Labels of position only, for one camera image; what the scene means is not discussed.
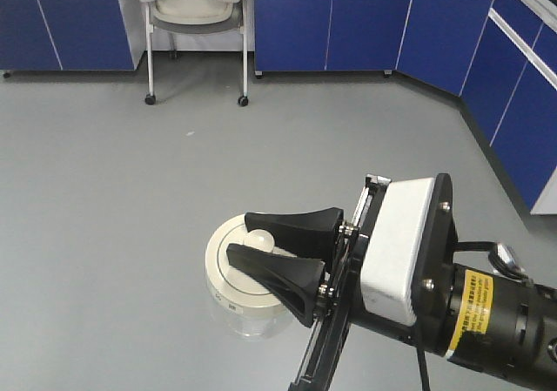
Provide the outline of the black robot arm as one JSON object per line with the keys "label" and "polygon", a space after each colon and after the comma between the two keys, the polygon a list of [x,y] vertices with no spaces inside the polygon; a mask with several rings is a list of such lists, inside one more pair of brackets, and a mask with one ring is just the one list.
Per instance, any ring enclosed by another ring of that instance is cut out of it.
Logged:
{"label": "black robot arm", "polygon": [[556,291],[535,283],[512,250],[461,242],[449,175],[393,181],[369,175],[351,219],[332,207],[249,212],[249,231],[279,253],[230,244],[230,264],[312,330],[293,390],[330,387],[357,325],[426,355],[532,390],[556,387]]}

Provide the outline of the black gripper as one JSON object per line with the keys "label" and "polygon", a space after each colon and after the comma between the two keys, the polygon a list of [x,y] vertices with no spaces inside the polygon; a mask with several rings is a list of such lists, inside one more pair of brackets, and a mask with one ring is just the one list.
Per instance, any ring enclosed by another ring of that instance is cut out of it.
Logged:
{"label": "black gripper", "polygon": [[327,390],[331,385],[351,326],[352,297],[363,257],[391,182],[387,177],[366,175],[349,222],[343,222],[344,211],[338,207],[295,214],[245,214],[249,232],[269,232],[275,246],[296,256],[332,256],[339,232],[332,273],[320,292],[325,263],[319,259],[267,253],[234,243],[226,248],[229,264],[269,290],[303,326],[313,325],[317,294],[318,303],[325,306],[316,316],[291,390]]}

